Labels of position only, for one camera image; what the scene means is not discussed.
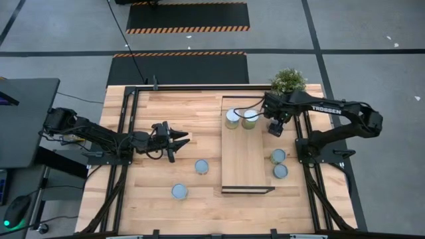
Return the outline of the light grey desk surface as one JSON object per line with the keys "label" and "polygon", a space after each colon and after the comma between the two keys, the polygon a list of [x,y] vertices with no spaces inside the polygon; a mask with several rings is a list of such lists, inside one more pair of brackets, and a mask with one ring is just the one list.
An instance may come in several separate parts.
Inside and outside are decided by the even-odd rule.
{"label": "light grey desk surface", "polygon": [[[40,190],[43,186],[46,167],[33,165],[32,167],[10,170],[9,190],[6,203],[0,206],[0,239],[25,239],[27,232],[35,232],[41,222],[44,202],[40,199]],[[31,201],[22,221],[14,228],[6,228],[3,218],[12,201],[19,196],[30,195]]]}

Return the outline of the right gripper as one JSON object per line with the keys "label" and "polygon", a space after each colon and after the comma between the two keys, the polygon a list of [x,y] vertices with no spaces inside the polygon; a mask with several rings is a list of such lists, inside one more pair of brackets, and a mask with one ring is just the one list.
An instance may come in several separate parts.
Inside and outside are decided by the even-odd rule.
{"label": "right gripper", "polygon": [[263,116],[266,119],[272,120],[268,126],[268,133],[280,137],[284,130],[284,124],[288,123],[292,118],[285,101],[279,95],[265,92],[262,109]]}

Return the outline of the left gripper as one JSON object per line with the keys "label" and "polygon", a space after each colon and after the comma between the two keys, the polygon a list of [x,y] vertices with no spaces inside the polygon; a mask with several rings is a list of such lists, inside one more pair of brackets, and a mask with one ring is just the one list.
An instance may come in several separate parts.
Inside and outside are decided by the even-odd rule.
{"label": "left gripper", "polygon": [[154,146],[154,152],[161,152],[160,156],[151,156],[151,159],[158,160],[162,158],[164,153],[167,153],[169,162],[174,163],[175,152],[177,152],[185,144],[190,142],[190,139],[176,139],[185,137],[188,135],[188,133],[184,131],[175,131],[174,129],[170,129],[166,121],[164,121],[163,123],[155,123],[151,127],[153,129],[151,139]]}

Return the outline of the mixed vegetables can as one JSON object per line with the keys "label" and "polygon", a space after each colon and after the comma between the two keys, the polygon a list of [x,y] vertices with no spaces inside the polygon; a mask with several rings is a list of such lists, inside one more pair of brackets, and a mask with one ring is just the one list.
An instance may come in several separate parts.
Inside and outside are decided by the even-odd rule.
{"label": "mixed vegetables can", "polygon": [[177,200],[186,199],[188,193],[189,193],[189,191],[188,191],[187,187],[183,184],[180,184],[180,183],[174,185],[173,188],[171,189],[172,197],[174,199],[177,199]]}

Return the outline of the black computer mouse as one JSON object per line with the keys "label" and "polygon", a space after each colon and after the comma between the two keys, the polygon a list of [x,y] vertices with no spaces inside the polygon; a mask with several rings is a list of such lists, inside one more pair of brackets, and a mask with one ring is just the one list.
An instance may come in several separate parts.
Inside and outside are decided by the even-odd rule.
{"label": "black computer mouse", "polygon": [[8,206],[3,217],[3,225],[5,228],[13,229],[17,227],[24,219],[28,208],[31,204],[30,196],[19,196]]}

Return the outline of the black keyboard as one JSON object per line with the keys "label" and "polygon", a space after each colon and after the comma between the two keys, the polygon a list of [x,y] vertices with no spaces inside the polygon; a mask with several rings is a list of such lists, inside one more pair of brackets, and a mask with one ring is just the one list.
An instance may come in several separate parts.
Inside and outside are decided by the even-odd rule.
{"label": "black keyboard", "polygon": [[0,169],[0,206],[3,206],[7,200],[8,190],[8,170]]}

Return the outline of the green orange labelled can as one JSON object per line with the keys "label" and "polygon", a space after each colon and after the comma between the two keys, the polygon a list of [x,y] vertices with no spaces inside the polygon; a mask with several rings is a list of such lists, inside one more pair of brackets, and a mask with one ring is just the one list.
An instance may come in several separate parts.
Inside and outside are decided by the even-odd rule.
{"label": "green orange labelled can", "polygon": [[225,126],[228,129],[236,129],[240,121],[240,116],[238,115],[238,110],[235,108],[230,108],[225,115]]}

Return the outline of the black hazard-striped floor mat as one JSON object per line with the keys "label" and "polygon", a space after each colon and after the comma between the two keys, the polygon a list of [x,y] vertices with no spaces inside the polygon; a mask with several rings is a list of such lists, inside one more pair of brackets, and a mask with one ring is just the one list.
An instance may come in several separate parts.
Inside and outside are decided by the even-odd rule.
{"label": "black hazard-striped floor mat", "polygon": [[169,34],[249,31],[245,2],[134,3],[130,7],[126,33]]}
{"label": "black hazard-striped floor mat", "polygon": [[247,84],[243,51],[169,51],[115,54],[108,86],[153,84]]}

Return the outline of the dark monitor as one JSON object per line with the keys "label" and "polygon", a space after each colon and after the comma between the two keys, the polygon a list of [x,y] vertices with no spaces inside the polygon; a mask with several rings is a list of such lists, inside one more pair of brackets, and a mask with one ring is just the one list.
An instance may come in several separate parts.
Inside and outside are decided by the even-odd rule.
{"label": "dark monitor", "polygon": [[0,92],[0,106],[18,106],[19,101],[6,93]]}

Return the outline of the teal can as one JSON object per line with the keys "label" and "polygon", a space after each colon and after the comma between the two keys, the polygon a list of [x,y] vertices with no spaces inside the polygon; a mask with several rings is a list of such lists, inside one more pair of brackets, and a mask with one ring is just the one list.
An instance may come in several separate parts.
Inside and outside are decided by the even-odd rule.
{"label": "teal can", "polygon": [[273,168],[273,175],[277,179],[283,179],[288,176],[288,168],[283,164],[275,165]]}

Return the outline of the green polka dot can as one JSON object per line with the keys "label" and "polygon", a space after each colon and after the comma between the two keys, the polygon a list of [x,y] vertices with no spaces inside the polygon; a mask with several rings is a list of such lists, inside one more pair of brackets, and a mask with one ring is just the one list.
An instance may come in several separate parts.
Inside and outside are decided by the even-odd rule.
{"label": "green polka dot can", "polygon": [[271,152],[270,155],[270,161],[275,164],[279,165],[284,162],[286,159],[286,152],[283,149],[275,149],[273,152]]}

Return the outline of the wooden shelf black frame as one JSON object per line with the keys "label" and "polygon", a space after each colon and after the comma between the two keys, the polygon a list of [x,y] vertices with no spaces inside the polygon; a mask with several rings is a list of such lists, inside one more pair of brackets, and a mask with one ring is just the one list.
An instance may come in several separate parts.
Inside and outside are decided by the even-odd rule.
{"label": "wooden shelf black frame", "polygon": [[266,179],[266,166],[270,165],[265,155],[263,135],[267,132],[267,119],[260,116],[253,129],[244,129],[242,124],[234,129],[226,127],[226,113],[232,108],[243,112],[245,107],[260,101],[259,97],[222,98],[222,143],[221,143],[221,193],[266,194],[275,189]]}

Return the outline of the dark grey desk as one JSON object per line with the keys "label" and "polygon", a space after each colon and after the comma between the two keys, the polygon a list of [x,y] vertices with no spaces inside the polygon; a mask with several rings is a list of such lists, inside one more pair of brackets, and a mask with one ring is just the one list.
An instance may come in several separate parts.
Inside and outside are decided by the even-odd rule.
{"label": "dark grey desk", "polygon": [[0,106],[0,169],[33,164],[59,84],[58,78],[0,80],[0,92],[19,101],[17,106]]}

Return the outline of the yellow-green blue peas can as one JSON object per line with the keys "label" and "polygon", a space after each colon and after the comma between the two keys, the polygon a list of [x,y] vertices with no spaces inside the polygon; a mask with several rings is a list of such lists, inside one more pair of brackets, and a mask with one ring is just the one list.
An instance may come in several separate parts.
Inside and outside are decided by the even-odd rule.
{"label": "yellow-green blue peas can", "polygon": [[259,113],[254,109],[246,110],[243,114],[242,126],[244,129],[254,129],[259,119]]}

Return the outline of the red white tomato can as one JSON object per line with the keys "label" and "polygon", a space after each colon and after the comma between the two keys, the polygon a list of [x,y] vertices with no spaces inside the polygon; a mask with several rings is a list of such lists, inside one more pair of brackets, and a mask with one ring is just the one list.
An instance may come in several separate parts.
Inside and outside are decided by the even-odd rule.
{"label": "red white tomato can", "polygon": [[195,163],[195,171],[199,175],[206,175],[209,171],[209,164],[204,159],[199,159]]}

